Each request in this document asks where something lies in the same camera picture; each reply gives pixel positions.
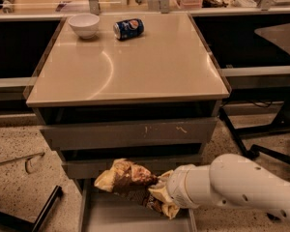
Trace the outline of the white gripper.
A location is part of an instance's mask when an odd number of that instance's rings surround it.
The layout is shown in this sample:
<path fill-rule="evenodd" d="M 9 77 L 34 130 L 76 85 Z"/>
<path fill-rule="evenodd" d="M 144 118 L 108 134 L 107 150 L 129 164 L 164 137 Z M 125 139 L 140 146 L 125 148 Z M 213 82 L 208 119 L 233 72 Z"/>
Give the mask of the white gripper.
<path fill-rule="evenodd" d="M 198 181 L 195 170 L 196 166 L 193 164 L 181 165 L 174 171 L 169 170 L 159 176 L 161 182 L 167 181 L 166 187 L 149 188 L 149 192 L 161 203 L 161 210 L 169 219 L 175 218 L 180 208 L 199 207 L 196 202 Z"/>

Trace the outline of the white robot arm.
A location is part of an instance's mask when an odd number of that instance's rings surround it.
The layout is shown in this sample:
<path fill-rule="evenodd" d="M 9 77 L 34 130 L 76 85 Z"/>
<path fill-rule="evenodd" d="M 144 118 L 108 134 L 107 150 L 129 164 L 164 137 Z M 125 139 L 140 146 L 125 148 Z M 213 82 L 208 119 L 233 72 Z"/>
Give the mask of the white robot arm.
<path fill-rule="evenodd" d="M 181 165 L 160 177 L 150 192 L 178 208 L 252 208 L 290 223 L 290 182 L 240 155 L 224 154 L 209 165 Z"/>

